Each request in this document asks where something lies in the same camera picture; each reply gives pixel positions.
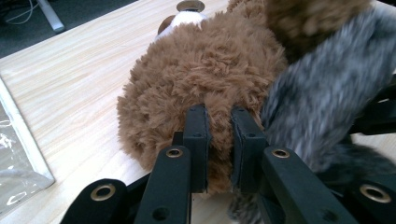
brown fur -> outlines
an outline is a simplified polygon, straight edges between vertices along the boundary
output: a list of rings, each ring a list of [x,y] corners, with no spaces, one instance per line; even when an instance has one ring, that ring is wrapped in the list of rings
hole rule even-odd
[[[229,189],[233,147],[230,113],[247,108],[257,123],[268,89],[287,66],[271,31],[239,13],[180,25],[148,47],[119,98],[119,136],[126,152],[151,169],[159,150],[182,131],[186,111],[205,104],[213,135],[209,193]]]
[[[266,0],[268,27],[286,49],[290,63],[302,58],[371,0]]]

floor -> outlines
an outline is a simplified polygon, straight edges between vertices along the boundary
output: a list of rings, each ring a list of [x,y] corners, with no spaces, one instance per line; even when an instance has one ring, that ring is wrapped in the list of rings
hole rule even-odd
[[[26,6],[29,6],[29,0],[19,0],[17,2],[23,1],[26,1]],[[63,22],[67,31],[135,1],[136,0],[50,0],[49,3]],[[5,20],[20,15],[28,10],[30,10],[30,7],[13,10],[5,16]],[[24,21],[28,16],[29,13],[13,22]],[[11,25],[0,23],[0,58],[6,57],[21,49],[26,49],[55,35],[57,34],[51,29],[40,7],[36,7],[33,10],[30,20],[24,24]]]

cable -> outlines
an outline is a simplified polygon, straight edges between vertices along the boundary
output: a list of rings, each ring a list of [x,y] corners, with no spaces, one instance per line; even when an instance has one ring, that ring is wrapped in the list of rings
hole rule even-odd
[[[30,18],[32,17],[33,10],[35,10],[35,8],[38,7],[38,3],[35,4],[35,6],[33,6],[32,0],[29,0],[29,4],[30,4],[30,9],[29,10],[23,12],[22,14],[20,14],[18,16],[15,16],[15,17],[13,17],[11,19],[6,20],[6,23],[12,24],[12,25],[21,25],[21,24],[24,24],[24,23],[28,22],[30,20]],[[29,13],[29,16],[26,18],[26,20],[20,21],[20,22],[11,22],[11,21],[13,21],[13,20],[25,15],[26,13]]]

plush toy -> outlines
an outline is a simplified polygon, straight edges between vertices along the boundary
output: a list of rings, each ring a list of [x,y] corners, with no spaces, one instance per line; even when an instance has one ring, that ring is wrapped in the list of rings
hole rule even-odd
[[[393,37],[392,32],[387,33],[393,31],[387,19],[372,12],[369,0],[231,0],[227,11],[213,18],[183,11],[169,17],[147,53],[136,61],[130,83],[119,98],[123,149],[143,168],[151,169],[159,150],[171,144],[173,133],[183,131],[188,108],[205,104],[213,135],[208,190],[229,191],[233,169],[230,116],[232,107],[240,105],[265,128],[271,144],[296,150],[313,171],[332,168],[340,158],[347,164],[352,157],[343,157],[348,149],[337,143],[347,135],[350,121],[364,108],[364,101],[387,85],[389,71],[396,67],[389,55],[395,46],[381,42],[382,36]],[[375,23],[381,24],[378,29],[373,27]],[[367,53],[381,59],[389,56],[389,60],[374,65]],[[343,63],[344,56],[348,61]],[[287,58],[294,63],[289,68]],[[376,84],[366,89],[373,84],[364,83],[369,77]],[[345,107],[358,93],[362,97]],[[283,132],[294,136],[284,141]],[[307,140],[306,145],[296,141],[299,138]],[[349,148],[347,155],[359,154],[357,147]],[[394,168],[384,160],[390,170]],[[259,222],[257,207],[247,206],[253,198],[237,195],[231,217],[243,223]]]

